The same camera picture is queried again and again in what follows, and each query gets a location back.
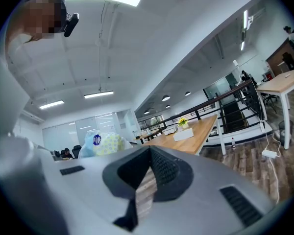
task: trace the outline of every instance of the black hair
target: black hair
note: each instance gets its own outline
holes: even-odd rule
[[[286,32],[288,32],[288,31],[291,29],[291,27],[285,26],[283,29],[284,29]]]
[[[54,27],[48,29],[48,33],[59,33],[67,23],[67,9],[64,0],[55,0],[54,2],[54,17],[60,18],[54,22]]]

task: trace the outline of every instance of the wooden tabletop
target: wooden tabletop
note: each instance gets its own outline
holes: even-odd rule
[[[294,70],[277,75],[274,79],[258,86],[257,91],[282,93],[294,84]]]
[[[189,127],[193,129],[194,136],[181,141],[175,141],[174,134],[160,135],[143,145],[158,145],[179,151],[195,154],[203,143],[206,142],[214,124],[216,122],[217,115],[207,117],[196,122],[189,123]]]
[[[158,132],[161,132],[161,131],[162,131],[161,129],[157,129],[157,130],[155,130],[155,131],[151,131],[150,134],[144,134],[144,135],[141,135],[141,136],[139,137],[139,139],[134,139],[134,140],[145,139],[145,138],[148,138],[148,137],[150,137],[150,136],[152,136],[152,135],[155,135],[155,134],[157,134]]]

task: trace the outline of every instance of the potted plant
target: potted plant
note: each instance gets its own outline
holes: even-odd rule
[[[183,129],[188,128],[188,119],[187,118],[181,118],[178,122],[178,126],[182,127]]]

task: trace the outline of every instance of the wooden table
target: wooden table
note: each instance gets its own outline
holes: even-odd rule
[[[213,115],[196,122],[190,122],[188,125],[193,129],[194,136],[185,140],[175,141],[174,134],[161,135],[153,140],[144,143],[143,145],[158,145],[179,151],[184,151],[191,154],[198,155],[203,147],[203,144],[208,139],[215,123],[217,123],[219,138],[222,147],[222,153],[225,154],[225,146],[222,137],[222,131],[218,122],[218,116]]]
[[[289,149],[290,146],[290,102],[288,98],[288,93],[294,90],[294,70],[279,74],[274,79],[261,84],[257,88],[258,97],[264,111],[265,120],[267,120],[267,113],[265,110],[265,105],[262,101],[260,93],[266,93],[271,95],[277,95],[281,98],[281,104],[283,109],[283,117],[285,124],[285,138],[284,138],[284,149]]]
[[[160,133],[162,131],[163,131],[162,129],[157,129],[155,131],[152,131],[150,134],[141,135],[139,137],[139,139],[141,140],[142,144],[144,144],[143,139],[148,139],[148,141],[149,141],[150,140],[149,138],[153,139],[153,135],[156,135],[156,134],[158,134],[158,133]]]

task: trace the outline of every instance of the metal railing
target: metal railing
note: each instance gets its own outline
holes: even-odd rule
[[[230,102],[228,104],[222,104],[221,103],[221,100],[226,98],[226,97],[229,97],[230,95],[234,95],[235,97],[235,101],[233,102]],[[252,85],[252,81],[251,80],[248,80],[242,84],[240,84],[239,86],[236,86],[235,88],[233,88],[232,90],[222,94],[222,95],[217,95],[215,98],[213,99],[210,99],[202,104],[199,104],[195,107],[192,107],[180,114],[177,114],[177,115],[174,115],[168,119],[165,119],[161,122],[158,122],[157,124],[154,124],[154,125],[151,125],[149,127],[146,127],[146,128],[143,128],[143,129],[147,129],[147,128],[150,128],[150,127],[153,127],[155,125],[159,125],[161,123],[164,124],[164,128],[166,127],[169,127],[169,126],[172,126],[172,125],[176,125],[177,122],[181,119],[181,118],[187,118],[188,120],[193,120],[193,119],[201,119],[203,116],[207,115],[207,114],[211,114],[213,112],[216,112],[216,111],[220,111],[220,117],[218,119],[222,119],[222,122],[223,122],[223,125],[221,125],[221,127],[223,127],[223,134],[226,134],[226,133],[231,133],[231,132],[235,132],[235,131],[240,131],[240,130],[244,130],[244,129],[247,129],[251,126],[254,126],[254,125],[257,125],[258,122],[254,123],[254,124],[251,124],[251,125],[248,125],[248,126],[244,126],[242,128],[239,128],[239,129],[235,129],[235,130],[227,130],[227,126],[229,126],[230,124],[233,124],[237,121],[246,121],[247,119],[249,118],[252,118],[254,116],[258,116],[259,119],[264,119],[263,117],[263,111],[260,109],[260,105],[259,105],[259,101],[258,101],[258,94],[255,90],[255,87]],[[215,103],[218,102],[220,107],[215,107],[214,109],[214,105]],[[234,111],[234,112],[231,112],[231,113],[228,113],[228,114],[224,114],[224,108],[225,107],[228,107],[229,105],[231,104],[237,104],[238,102],[241,102],[242,104],[246,105],[246,107],[242,108],[242,109],[239,109],[237,111]],[[229,116],[229,115],[232,115],[232,114],[240,114],[242,111],[244,110],[251,110],[254,114],[250,115],[250,116],[247,116],[247,117],[242,117],[238,120],[235,120],[235,121],[232,121],[232,122],[226,122],[226,117]],[[169,124],[169,125],[166,125],[166,122],[168,121],[171,121],[173,122],[173,124]]]

